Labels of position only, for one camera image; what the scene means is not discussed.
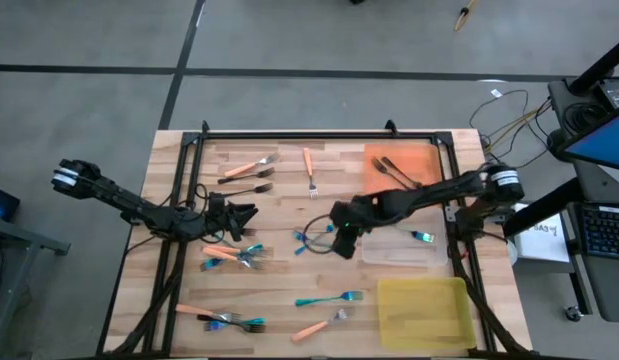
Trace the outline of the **white notepad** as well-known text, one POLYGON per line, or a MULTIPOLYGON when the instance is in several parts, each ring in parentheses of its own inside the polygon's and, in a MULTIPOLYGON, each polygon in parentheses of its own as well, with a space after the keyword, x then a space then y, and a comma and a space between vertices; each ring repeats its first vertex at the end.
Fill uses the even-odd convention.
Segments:
POLYGON ((555 214, 514 237, 519 258, 569 263, 562 216, 555 214))

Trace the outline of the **grey desk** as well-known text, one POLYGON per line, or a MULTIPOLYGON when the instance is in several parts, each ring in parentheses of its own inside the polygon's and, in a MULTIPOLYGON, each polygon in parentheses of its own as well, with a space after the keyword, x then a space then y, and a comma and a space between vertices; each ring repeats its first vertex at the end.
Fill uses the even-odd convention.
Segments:
POLYGON ((31 267, 42 249, 53 251, 56 255, 65 256, 71 247, 70 243, 57 241, 38 233, 27 231, 12 223, 0 220, 0 246, 6 248, 23 248, 24 255, 15 262, 15 269, 7 278, 5 253, 0 253, 0 304, 4 313, 10 312, 18 302, 17 296, 26 283, 31 267))

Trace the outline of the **black keyboard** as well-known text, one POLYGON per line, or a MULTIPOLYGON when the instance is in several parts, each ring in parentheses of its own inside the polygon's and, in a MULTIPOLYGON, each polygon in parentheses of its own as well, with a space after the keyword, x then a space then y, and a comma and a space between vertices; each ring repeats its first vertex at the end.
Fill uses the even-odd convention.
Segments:
POLYGON ((579 218, 585 252, 619 259, 619 207, 584 204, 579 218))

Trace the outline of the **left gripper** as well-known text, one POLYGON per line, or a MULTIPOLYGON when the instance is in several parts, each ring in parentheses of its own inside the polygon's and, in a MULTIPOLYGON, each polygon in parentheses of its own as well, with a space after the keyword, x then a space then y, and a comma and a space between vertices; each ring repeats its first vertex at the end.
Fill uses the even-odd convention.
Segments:
POLYGON ((228 231, 234 242, 242 240, 244 224, 240 221, 249 221, 258 213, 254 204, 234 204, 229 202, 228 210, 225 207, 214 208, 205 212, 205 232, 203 237, 210 237, 211 241, 222 241, 228 231), (228 223, 227 215, 235 220, 228 223))

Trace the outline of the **black box with light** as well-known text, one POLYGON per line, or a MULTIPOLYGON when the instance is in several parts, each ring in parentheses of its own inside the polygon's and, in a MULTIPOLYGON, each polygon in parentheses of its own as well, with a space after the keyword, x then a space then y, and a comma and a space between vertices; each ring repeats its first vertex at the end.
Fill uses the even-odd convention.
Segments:
POLYGON ((0 220, 12 222, 19 205, 17 197, 0 189, 0 220))

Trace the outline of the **black diagonal support bar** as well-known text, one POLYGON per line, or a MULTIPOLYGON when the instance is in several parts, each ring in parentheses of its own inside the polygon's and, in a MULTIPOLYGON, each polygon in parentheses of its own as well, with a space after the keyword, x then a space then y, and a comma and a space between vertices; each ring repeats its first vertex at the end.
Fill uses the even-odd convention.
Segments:
POLYGON ((573 95, 582 95, 619 65, 619 42, 568 85, 573 95))
POLYGON ((503 225, 506 237, 515 236, 533 225, 561 212, 571 202, 584 200, 582 187, 577 177, 560 185, 542 198, 517 211, 503 225))

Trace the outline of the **black metal table frame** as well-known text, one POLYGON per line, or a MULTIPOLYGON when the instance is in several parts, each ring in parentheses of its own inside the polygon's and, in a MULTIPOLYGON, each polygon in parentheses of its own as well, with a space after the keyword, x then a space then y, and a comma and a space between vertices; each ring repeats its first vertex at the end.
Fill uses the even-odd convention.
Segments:
POLYGON ((333 314, 330 304, 296 308, 294 300, 312 291, 371 291, 384 277, 442 277, 453 273, 450 265, 439 267, 391 267, 367 265, 360 258, 293 254, 291 233, 310 219, 328 211, 337 199, 361 189, 364 147, 368 143, 432 143, 438 149, 442 176, 451 177, 479 166, 483 161, 480 140, 470 129, 455 130, 247 130, 210 131, 198 145, 183 148, 187 133, 158 131, 146 167, 141 195, 160 202, 168 195, 188 197, 195 186, 192 171, 208 188, 226 171, 278 153, 274 186, 260 195, 241 194, 239 201, 252 203, 258 213, 250 222, 255 238, 268 247, 263 270, 222 266, 201 272, 200 242, 192 242, 184 257, 179 300, 201 308, 229 310, 266 321, 264 333, 237 329, 207 332, 193 315, 170 315, 161 310, 151 345, 136 348, 138 358, 152 353, 173 358, 270 358, 288 360, 337 360, 380 358, 384 350, 377 330, 377 311, 364 302, 353 319, 333 330, 293 343, 296 331, 333 314), (303 149, 308 148, 318 197, 309 196, 309 177, 303 149))

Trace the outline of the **black power adapter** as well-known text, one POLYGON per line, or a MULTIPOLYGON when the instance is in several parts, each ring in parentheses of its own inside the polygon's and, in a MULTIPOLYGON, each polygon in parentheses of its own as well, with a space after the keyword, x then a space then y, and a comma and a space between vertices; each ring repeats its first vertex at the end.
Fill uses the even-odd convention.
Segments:
POLYGON ((619 108, 619 80, 601 81, 596 88, 598 98, 609 108, 619 108))

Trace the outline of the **blue-screen monitor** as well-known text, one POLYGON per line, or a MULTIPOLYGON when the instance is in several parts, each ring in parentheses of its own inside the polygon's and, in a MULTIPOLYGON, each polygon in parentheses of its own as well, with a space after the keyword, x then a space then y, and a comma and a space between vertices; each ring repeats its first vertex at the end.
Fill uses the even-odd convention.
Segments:
POLYGON ((558 153, 619 170, 619 108, 588 130, 570 138, 558 153))

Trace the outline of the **yellow plastic bin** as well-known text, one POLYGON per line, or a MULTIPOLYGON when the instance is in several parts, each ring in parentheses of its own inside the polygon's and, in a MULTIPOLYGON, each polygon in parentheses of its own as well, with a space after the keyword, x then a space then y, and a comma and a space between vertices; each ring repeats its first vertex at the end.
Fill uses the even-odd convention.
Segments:
POLYGON ((477 345, 465 282, 457 277, 382 279, 380 343, 390 351, 465 350, 477 345))

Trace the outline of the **peach-handled silver fork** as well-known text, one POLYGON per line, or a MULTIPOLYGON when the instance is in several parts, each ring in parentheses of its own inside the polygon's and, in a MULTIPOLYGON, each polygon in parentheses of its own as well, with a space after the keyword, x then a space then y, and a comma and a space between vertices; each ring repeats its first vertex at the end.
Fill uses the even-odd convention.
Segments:
POLYGON ((310 151, 308 148, 303 149, 303 157, 305 160, 306 170, 309 177, 309 196, 311 199, 315 200, 318 197, 318 190, 316 185, 314 184, 313 179, 313 166, 310 151))
POLYGON ((218 313, 190 305, 177 304, 175 310, 180 313, 193 314, 197 316, 204 316, 209 319, 222 321, 222 322, 239 322, 241 315, 236 313, 218 313))
POLYGON ((226 171, 224 173, 224 176, 225 177, 233 177, 235 175, 242 174, 244 172, 252 170, 252 169, 254 169, 254 168, 256 168, 256 167, 258 167, 260 165, 270 164, 270 163, 276 161, 278 158, 279 158, 279 154, 278 153, 273 153, 273 154, 271 154, 271 155, 269 155, 267 157, 264 157, 264 158, 262 158, 262 159, 260 159, 260 160, 258 160, 256 162, 252 162, 252 163, 249 163, 249 164, 237 167, 235 169, 226 171))
POLYGON ((240 263, 243 266, 254 269, 254 270, 263 270, 264 265, 262 262, 255 260, 251 255, 238 251, 238 252, 225 252, 219 250, 218 248, 205 247, 202 252, 208 256, 213 258, 220 258, 224 260, 230 260, 236 263, 240 263))
POLYGON ((325 321, 322 321, 320 323, 316 323, 314 325, 311 325, 311 326, 309 326, 309 327, 307 327, 307 328, 305 328, 305 329, 303 329, 303 330, 293 334, 291 336, 291 341, 292 342, 300 342, 300 341, 310 337, 311 335, 313 335, 313 334, 315 334, 315 333, 317 333, 317 332, 327 328, 329 325, 331 325, 333 323, 336 323, 336 322, 339 322, 339 321, 347 319, 350 316, 350 313, 351 313, 351 311, 349 309, 345 309, 345 308, 340 309, 340 310, 338 310, 335 313, 335 315, 332 318, 330 318, 328 320, 325 320, 325 321))
POLYGON ((209 248, 230 255, 249 255, 252 257, 265 257, 269 254, 269 251, 262 244, 252 245, 247 248, 209 245, 209 248))

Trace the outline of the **clear plastic bin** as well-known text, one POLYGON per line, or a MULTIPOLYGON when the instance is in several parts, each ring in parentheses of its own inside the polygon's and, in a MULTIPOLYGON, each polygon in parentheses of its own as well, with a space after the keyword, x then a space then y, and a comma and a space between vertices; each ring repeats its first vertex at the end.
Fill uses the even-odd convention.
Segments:
POLYGON ((375 265, 439 267, 447 263, 445 215, 440 206, 416 210, 397 224, 375 228, 359 239, 365 263, 375 265), (415 240, 396 226, 433 234, 433 243, 415 240))

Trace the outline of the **orange plastic bin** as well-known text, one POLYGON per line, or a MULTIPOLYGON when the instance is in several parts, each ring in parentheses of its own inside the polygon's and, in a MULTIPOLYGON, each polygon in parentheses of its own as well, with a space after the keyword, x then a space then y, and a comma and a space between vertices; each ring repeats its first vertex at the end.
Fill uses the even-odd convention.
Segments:
MULTIPOLYGON (((398 143, 389 144, 366 144, 363 160, 363 192, 365 194, 376 193, 384 190, 404 188, 393 180, 375 169, 372 159, 376 157, 381 161, 382 157, 388 157, 398 168, 405 172, 411 179, 421 182, 422 185, 431 185, 442 180, 442 170, 438 149, 425 143, 398 143)), ((395 170, 385 165, 389 172, 408 186, 414 187, 395 170)))

